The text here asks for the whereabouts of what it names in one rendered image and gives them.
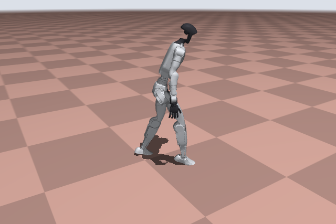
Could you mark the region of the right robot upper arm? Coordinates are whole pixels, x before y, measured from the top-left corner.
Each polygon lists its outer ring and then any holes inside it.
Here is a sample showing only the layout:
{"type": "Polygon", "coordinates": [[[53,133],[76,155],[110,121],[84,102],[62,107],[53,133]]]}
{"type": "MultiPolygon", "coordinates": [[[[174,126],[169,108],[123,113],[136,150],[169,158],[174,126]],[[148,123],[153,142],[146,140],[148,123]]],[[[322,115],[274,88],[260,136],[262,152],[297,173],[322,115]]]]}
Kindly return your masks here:
{"type": "Polygon", "coordinates": [[[171,79],[172,73],[176,72],[179,68],[182,58],[184,57],[185,51],[181,47],[176,47],[173,53],[173,61],[169,70],[169,78],[171,79]]]}

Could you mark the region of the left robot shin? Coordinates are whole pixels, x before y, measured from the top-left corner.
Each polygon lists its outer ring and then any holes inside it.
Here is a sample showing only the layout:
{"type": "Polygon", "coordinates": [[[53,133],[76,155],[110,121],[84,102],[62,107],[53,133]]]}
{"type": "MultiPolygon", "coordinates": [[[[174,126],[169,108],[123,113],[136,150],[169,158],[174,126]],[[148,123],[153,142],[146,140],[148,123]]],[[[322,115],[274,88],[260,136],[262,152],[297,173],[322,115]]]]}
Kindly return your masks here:
{"type": "MultiPolygon", "coordinates": [[[[161,125],[161,123],[160,123],[161,125]]],[[[146,147],[148,146],[148,144],[150,143],[150,141],[154,138],[156,132],[158,131],[160,125],[156,128],[153,128],[150,126],[150,124],[147,125],[147,128],[146,128],[146,132],[144,134],[144,140],[143,140],[143,143],[141,145],[141,149],[145,150],[146,147]]]]}

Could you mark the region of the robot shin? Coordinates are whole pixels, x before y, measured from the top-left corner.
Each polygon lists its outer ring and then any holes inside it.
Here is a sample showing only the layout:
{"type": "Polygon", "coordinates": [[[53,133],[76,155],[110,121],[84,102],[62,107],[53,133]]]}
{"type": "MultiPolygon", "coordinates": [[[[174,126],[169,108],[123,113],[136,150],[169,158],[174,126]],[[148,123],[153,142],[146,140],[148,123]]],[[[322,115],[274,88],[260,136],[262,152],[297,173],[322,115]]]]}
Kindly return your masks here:
{"type": "Polygon", "coordinates": [[[180,147],[182,158],[186,157],[186,146],[187,146],[187,132],[186,124],[185,128],[181,124],[175,126],[175,133],[177,139],[177,145],[180,147]]]}
{"type": "MultiPolygon", "coordinates": [[[[160,123],[161,125],[161,123],[160,123]]],[[[150,126],[150,124],[147,125],[147,128],[146,128],[146,132],[144,134],[144,140],[143,140],[143,143],[141,145],[141,149],[145,150],[146,147],[148,146],[148,144],[150,143],[150,141],[154,138],[156,132],[158,131],[160,125],[156,128],[153,128],[150,126]]]]}

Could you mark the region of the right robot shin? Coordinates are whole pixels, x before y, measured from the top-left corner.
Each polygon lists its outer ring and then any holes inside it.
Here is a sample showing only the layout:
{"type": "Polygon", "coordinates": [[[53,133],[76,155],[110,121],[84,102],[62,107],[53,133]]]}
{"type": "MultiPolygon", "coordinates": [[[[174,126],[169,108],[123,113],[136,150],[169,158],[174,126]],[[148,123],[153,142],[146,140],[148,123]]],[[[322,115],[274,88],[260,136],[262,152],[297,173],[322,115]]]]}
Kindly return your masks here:
{"type": "Polygon", "coordinates": [[[177,139],[177,145],[180,147],[182,158],[186,157],[186,146],[187,146],[187,132],[186,124],[185,128],[181,124],[175,126],[175,133],[177,139]]]}

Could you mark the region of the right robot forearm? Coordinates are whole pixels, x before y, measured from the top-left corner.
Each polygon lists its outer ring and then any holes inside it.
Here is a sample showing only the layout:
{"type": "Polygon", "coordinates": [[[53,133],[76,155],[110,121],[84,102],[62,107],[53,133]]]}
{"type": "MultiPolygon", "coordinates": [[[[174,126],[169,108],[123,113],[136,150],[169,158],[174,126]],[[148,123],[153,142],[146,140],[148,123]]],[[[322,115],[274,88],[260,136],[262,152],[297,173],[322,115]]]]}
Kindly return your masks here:
{"type": "Polygon", "coordinates": [[[178,80],[178,74],[176,72],[172,73],[171,75],[171,81],[169,82],[169,95],[171,97],[171,103],[176,102],[176,95],[177,95],[177,80],[178,80]]]}

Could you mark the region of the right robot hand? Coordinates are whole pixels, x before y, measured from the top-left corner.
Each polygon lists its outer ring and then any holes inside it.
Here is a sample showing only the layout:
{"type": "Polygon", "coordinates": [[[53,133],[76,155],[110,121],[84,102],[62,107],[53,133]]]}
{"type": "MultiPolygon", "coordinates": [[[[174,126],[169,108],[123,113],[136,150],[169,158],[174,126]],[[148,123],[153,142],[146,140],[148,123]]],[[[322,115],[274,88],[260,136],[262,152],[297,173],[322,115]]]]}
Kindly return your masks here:
{"type": "Polygon", "coordinates": [[[171,106],[170,106],[170,115],[169,115],[169,118],[171,117],[171,113],[172,113],[172,117],[171,118],[173,118],[173,114],[174,114],[174,119],[176,118],[176,114],[177,114],[177,118],[178,118],[178,110],[179,110],[180,113],[182,113],[182,112],[178,108],[179,106],[177,105],[177,98],[176,98],[176,102],[174,102],[174,103],[171,103],[171,98],[170,98],[170,104],[171,104],[171,106]]]}

